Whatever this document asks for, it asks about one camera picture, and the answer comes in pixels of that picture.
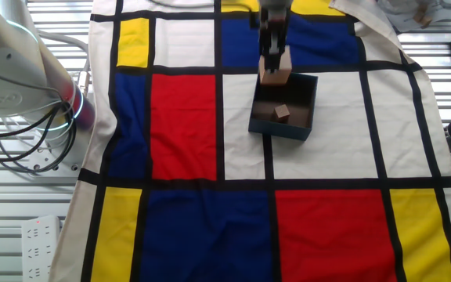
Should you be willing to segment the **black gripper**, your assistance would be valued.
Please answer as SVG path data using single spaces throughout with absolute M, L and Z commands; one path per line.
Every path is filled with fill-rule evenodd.
M 270 74 L 280 68 L 283 54 L 280 44 L 286 43 L 289 18 L 290 10 L 287 7 L 260 8 L 259 54 L 265 57 L 265 69 Z

